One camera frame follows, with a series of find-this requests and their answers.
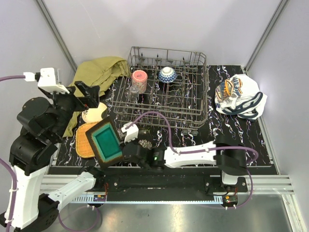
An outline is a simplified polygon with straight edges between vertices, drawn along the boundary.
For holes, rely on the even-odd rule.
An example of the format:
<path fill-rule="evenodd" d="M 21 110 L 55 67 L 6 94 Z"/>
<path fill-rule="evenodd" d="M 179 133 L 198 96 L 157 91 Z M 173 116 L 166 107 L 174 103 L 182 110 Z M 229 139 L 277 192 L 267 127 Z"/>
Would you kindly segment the teal square ceramic dish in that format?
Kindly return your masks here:
<path fill-rule="evenodd" d="M 122 142 L 109 116 L 87 130 L 85 134 L 101 169 L 123 160 Z"/>

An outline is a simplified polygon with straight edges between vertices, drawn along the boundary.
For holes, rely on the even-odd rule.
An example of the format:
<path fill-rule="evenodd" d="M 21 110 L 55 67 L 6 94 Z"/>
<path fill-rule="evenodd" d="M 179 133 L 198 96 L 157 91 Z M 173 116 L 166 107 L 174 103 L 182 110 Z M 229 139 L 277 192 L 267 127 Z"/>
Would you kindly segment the clear drinking glass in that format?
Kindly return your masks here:
<path fill-rule="evenodd" d="M 136 102 L 139 100 L 139 88 L 136 86 L 131 86 L 128 90 L 127 98 L 130 102 Z"/>

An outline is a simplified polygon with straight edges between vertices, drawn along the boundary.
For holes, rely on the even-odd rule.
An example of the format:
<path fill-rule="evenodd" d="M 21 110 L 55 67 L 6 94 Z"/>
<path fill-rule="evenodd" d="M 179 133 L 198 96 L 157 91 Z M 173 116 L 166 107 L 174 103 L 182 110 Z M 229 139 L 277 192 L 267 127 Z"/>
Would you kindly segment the pink skull pattern mug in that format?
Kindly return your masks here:
<path fill-rule="evenodd" d="M 143 70 L 136 70 L 131 75 L 132 85 L 136 86 L 140 94 L 143 94 L 147 88 L 148 74 Z"/>

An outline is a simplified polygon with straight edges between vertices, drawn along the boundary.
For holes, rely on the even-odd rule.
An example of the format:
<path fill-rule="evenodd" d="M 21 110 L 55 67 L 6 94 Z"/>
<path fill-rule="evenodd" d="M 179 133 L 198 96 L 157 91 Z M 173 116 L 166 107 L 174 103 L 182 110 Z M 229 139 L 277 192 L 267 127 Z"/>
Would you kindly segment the red patterned bowl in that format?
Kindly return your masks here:
<path fill-rule="evenodd" d="M 164 67 L 158 74 L 158 79 L 162 83 L 172 83 L 177 78 L 177 74 L 172 67 Z"/>

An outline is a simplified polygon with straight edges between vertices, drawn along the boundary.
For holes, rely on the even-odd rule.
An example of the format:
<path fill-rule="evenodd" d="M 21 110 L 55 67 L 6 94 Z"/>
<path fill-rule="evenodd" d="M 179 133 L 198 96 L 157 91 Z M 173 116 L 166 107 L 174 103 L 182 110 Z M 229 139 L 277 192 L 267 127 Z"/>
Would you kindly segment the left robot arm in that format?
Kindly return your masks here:
<path fill-rule="evenodd" d="M 12 176 L 10 201 L 0 223 L 16 232 L 41 232 L 56 220 L 60 211 L 88 190 L 100 191 L 104 178 L 95 167 L 86 167 L 73 181 L 50 193 L 41 193 L 42 179 L 51 157 L 74 112 L 96 108 L 99 86 L 82 81 L 64 90 L 44 91 L 43 97 L 28 100 L 17 115 L 22 124 L 5 166 Z"/>

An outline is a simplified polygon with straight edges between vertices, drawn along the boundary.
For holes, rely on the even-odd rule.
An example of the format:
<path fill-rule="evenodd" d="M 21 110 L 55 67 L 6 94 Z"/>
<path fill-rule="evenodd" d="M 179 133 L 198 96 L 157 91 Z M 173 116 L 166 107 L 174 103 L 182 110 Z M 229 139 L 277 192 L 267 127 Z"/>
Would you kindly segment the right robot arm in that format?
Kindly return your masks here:
<path fill-rule="evenodd" d="M 199 164 L 215 165 L 221 170 L 219 186 L 226 194 L 237 193 L 238 178 L 247 173 L 243 147 L 229 142 L 224 137 L 197 146 L 175 148 L 169 146 L 152 150 L 130 142 L 122 148 L 122 155 L 124 160 L 147 170 L 177 169 Z"/>

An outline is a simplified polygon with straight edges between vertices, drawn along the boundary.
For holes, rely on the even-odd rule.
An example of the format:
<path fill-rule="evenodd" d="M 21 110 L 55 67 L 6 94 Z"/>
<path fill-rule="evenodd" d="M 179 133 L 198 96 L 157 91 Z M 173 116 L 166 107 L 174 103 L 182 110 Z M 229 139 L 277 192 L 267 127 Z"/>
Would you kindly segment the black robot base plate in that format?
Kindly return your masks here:
<path fill-rule="evenodd" d="M 228 186 L 222 179 L 209 175 L 106 175 L 92 188 L 95 200 L 106 191 L 108 202 L 119 203 L 205 203 L 219 204 L 226 196 L 248 192 L 245 178 Z"/>

